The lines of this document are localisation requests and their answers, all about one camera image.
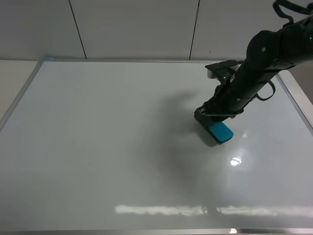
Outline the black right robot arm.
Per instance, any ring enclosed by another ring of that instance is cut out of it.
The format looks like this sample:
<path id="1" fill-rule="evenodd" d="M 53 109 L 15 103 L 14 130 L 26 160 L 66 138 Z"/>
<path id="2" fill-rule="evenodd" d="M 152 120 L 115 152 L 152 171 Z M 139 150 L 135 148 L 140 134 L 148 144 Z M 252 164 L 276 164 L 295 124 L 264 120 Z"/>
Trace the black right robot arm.
<path id="1" fill-rule="evenodd" d="M 228 60 L 206 66 L 208 78 L 219 80 L 213 96 L 194 111 L 195 120 L 218 144 L 233 137 L 223 123 L 235 118 L 280 71 L 313 59 L 313 18 L 308 16 L 277 32 L 262 30 L 248 44 L 243 61 Z"/>

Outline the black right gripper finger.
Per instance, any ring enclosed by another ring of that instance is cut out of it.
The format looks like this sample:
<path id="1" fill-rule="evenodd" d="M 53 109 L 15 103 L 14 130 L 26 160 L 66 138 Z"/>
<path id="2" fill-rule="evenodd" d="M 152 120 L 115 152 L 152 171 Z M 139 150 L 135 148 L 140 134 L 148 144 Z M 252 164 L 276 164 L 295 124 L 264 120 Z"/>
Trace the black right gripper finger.
<path id="1" fill-rule="evenodd" d="M 235 115 L 221 115 L 221 116 L 212 116 L 211 119 L 212 121 L 224 121 L 228 118 L 235 118 Z"/>
<path id="2" fill-rule="evenodd" d="M 205 143 L 207 146 L 216 146 L 221 145 L 220 142 L 218 142 L 211 133 L 205 129 L 202 124 L 195 118 L 195 132 L 199 136 L 199 138 Z"/>

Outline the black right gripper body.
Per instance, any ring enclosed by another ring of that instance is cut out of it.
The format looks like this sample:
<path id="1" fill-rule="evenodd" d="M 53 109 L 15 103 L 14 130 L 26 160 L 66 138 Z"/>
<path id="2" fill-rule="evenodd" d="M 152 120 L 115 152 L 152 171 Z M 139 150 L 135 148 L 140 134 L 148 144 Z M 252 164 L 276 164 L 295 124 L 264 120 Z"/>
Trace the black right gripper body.
<path id="1" fill-rule="evenodd" d="M 256 94 L 256 86 L 249 84 L 227 85 L 211 99 L 198 107 L 194 117 L 198 121 L 212 121 L 212 116 L 239 115 Z"/>

